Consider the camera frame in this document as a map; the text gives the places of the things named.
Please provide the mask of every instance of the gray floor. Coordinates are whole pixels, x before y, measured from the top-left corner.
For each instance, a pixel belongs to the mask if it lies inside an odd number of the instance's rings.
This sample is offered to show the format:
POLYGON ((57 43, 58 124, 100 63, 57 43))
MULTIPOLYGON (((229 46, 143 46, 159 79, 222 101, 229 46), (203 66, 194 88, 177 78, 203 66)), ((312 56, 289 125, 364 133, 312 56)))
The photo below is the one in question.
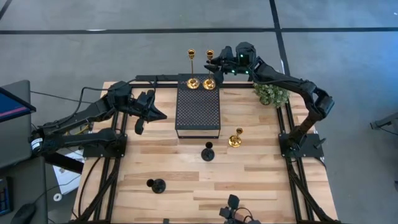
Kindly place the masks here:
MULTIPOLYGON (((282 27, 398 26, 393 0, 276 3, 282 27)), ((13 0, 0 20, 1 30, 246 26, 273 27, 268 1, 13 0)), ((340 220, 396 223, 398 138, 371 130, 369 122, 398 112, 398 33, 289 33, 284 40, 291 74, 314 81, 336 101, 317 129, 327 137, 327 172, 340 220)), ((83 86, 100 87, 104 81, 189 72, 189 48, 198 52, 195 71, 204 72, 206 49, 217 54, 240 41, 254 44, 266 62, 280 69, 273 33, 0 35, 1 84, 28 79, 33 90, 78 98, 83 86)), ((85 100, 98 96, 87 92, 85 100)), ((39 95, 32 95, 32 104, 38 109, 35 124, 67 116, 76 106, 39 95)), ((67 221, 74 194, 50 202, 49 217, 67 221)))

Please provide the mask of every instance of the white paper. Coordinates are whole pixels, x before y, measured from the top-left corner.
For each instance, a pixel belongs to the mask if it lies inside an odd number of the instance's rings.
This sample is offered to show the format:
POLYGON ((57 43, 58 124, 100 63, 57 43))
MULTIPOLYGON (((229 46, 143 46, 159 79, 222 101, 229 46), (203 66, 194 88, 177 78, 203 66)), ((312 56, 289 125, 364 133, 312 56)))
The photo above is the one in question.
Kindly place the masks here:
MULTIPOLYGON (((83 155, 83 151, 77 150, 75 152, 76 153, 71 152, 69 154, 66 154, 65 156, 72 158, 72 159, 76 159, 76 160, 84 163, 85 161, 83 159, 83 156, 81 156, 81 155, 83 155)), ((58 185, 67 184, 69 181, 73 180, 74 178, 76 178, 80 175, 75 172, 65 170, 61 167, 53 166, 53 168, 54 168, 55 176, 57 177, 58 185)), ((70 182, 68 185, 60 186, 61 194, 65 195, 65 194, 71 192, 72 190, 77 189, 79 187, 79 183, 80 183, 80 177, 76 178, 74 181, 70 182)))

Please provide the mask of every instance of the brass candlestick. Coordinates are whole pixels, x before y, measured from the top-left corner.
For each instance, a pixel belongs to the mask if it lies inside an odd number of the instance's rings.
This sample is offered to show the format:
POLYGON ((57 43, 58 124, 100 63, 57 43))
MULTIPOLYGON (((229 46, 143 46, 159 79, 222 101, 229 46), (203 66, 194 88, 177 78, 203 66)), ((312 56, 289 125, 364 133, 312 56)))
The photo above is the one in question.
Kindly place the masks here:
POLYGON ((242 140, 241 138, 239 138, 239 135, 243 133, 243 129, 241 128, 237 128, 236 129, 236 135, 235 136, 231 136, 228 139, 228 143, 230 146, 232 147, 239 147, 242 144, 242 140))
POLYGON ((193 77, 193 58, 195 57, 195 50, 188 50, 188 57, 191 60, 191 78, 187 81, 188 88, 194 90, 199 87, 199 80, 193 77))
MULTIPOLYGON (((214 55, 214 51, 213 51, 213 50, 207 50, 207 51, 206 51, 206 56, 207 56, 207 59, 208 59, 209 61, 213 58, 213 55, 214 55)), ((211 74, 210 71, 209 71, 209 77, 208 77, 208 79, 206 79, 206 80, 203 82, 203 87, 204 87, 205 89, 207 89, 207 90, 212 90, 212 89, 216 88, 216 82, 215 82, 215 80, 214 80, 214 78, 213 78, 213 75, 211 74)))

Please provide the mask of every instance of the black mesh box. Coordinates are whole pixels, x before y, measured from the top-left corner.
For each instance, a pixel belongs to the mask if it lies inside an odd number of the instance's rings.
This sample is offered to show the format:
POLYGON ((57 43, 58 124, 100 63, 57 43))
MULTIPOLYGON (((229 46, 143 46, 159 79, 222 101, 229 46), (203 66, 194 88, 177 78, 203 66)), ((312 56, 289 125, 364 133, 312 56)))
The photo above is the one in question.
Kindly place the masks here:
POLYGON ((191 74, 179 74, 175 130, 178 138, 218 139, 221 129, 220 90, 206 90, 203 82, 208 74, 194 74, 200 86, 196 90, 187 87, 191 74))

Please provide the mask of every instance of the butcher block tabletop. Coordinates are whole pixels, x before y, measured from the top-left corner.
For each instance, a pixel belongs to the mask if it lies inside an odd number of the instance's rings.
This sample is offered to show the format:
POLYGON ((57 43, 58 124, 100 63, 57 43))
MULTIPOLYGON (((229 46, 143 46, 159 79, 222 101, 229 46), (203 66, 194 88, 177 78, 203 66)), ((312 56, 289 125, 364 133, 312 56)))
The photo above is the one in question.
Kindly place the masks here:
MULTIPOLYGON (((104 83, 109 88, 114 82, 104 83)), ((133 88, 138 97, 150 88, 133 88)), ((252 88, 221 88, 221 132, 219 139, 179 139, 175 132, 177 89, 157 88, 155 106, 167 119, 144 125, 143 134, 134 132, 137 118, 128 117, 125 156, 121 159, 112 223, 223 223, 220 208, 227 206, 228 197, 240 198, 240 207, 248 208, 262 223, 295 223, 292 196, 285 159, 280 155, 280 133, 276 109, 260 104, 252 88), (228 138, 243 128, 242 145, 233 148, 228 138), (205 162, 201 151, 206 142, 213 143, 215 158, 205 162), (148 179, 164 179, 166 190, 153 193, 148 179)), ((307 116, 303 99, 290 94, 295 124, 307 116)), ((285 127, 289 132, 286 110, 282 108, 285 127)), ((121 125, 121 114, 118 127, 121 125)), ((93 131, 111 126, 112 119, 95 123, 93 131)), ((85 161, 75 201, 77 212, 81 187, 96 158, 85 161)), ((104 159, 100 159, 87 181, 81 212, 98 192, 104 159)), ((319 206, 337 219, 326 170, 314 158, 303 158, 308 189, 319 206)), ((303 219, 307 219, 302 194, 297 190, 303 219)), ((105 195, 101 219, 108 204, 105 195)), ((243 216, 247 211, 240 210, 243 216)))

